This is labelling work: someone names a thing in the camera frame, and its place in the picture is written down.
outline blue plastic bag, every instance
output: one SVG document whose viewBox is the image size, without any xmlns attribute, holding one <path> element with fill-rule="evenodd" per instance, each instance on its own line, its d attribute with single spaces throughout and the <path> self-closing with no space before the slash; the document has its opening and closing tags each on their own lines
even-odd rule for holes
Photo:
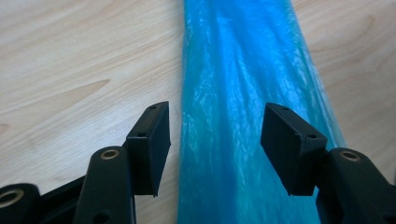
<svg viewBox="0 0 396 224">
<path fill-rule="evenodd" d="M 260 146 L 265 103 L 345 145 L 290 1 L 185 0 L 179 223 L 318 223 Z"/>
</svg>

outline light wood surface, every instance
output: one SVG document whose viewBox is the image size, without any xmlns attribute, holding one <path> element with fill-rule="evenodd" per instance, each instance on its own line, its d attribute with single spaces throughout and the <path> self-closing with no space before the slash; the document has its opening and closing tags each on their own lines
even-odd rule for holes
<svg viewBox="0 0 396 224">
<path fill-rule="evenodd" d="M 348 146 L 396 174 L 396 2 L 294 0 Z M 0 187 L 41 193 L 84 175 L 122 144 L 144 109 L 169 101 L 172 146 L 160 197 L 137 197 L 139 223 L 175 223 L 181 0 L 3 1 Z"/>
</svg>

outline mounting hole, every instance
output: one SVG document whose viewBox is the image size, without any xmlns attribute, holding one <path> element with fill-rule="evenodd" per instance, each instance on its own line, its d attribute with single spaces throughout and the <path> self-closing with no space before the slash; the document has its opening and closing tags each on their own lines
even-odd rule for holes
<svg viewBox="0 0 396 224">
<path fill-rule="evenodd" d="M 24 191 L 21 189 L 10 189 L 0 195 L 0 208 L 10 206 L 23 197 Z"/>
<path fill-rule="evenodd" d="M 106 150 L 104 152 L 102 152 L 102 154 L 100 154 L 100 158 L 102 158 L 102 160 L 111 160 L 114 159 L 116 157 L 118 157 L 120 154 L 120 152 L 116 149 L 109 149 Z"/>
<path fill-rule="evenodd" d="M 396 224 L 395 216 L 384 216 L 384 220 L 389 224 Z"/>
<path fill-rule="evenodd" d="M 340 154 L 344 159 L 347 159 L 349 161 L 360 161 L 361 160 L 361 157 L 358 154 L 351 152 L 351 151 L 341 151 Z"/>
<path fill-rule="evenodd" d="M 92 218 L 92 222 L 95 224 L 107 223 L 110 220 L 110 212 L 107 210 L 100 211 Z"/>
</svg>

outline plastic wrinkle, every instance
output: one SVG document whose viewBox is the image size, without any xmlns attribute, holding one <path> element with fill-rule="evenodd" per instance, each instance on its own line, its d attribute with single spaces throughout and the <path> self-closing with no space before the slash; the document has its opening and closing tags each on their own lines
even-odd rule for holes
<svg viewBox="0 0 396 224">
<path fill-rule="evenodd" d="M 179 223 L 319 223 L 260 146 L 267 102 L 346 145 L 290 1 L 185 0 Z"/>
</svg>

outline wood grain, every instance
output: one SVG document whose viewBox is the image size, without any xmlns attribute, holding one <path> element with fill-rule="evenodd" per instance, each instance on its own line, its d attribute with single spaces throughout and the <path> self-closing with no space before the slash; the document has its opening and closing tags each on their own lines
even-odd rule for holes
<svg viewBox="0 0 396 224">
<path fill-rule="evenodd" d="M 312 58 L 351 148 L 396 174 L 395 1 L 294 0 Z M 144 109 L 170 101 L 172 146 L 160 197 L 137 197 L 139 223 L 177 219 L 181 0 L 3 1 L 0 186 L 41 193 L 120 145 Z"/>
</svg>

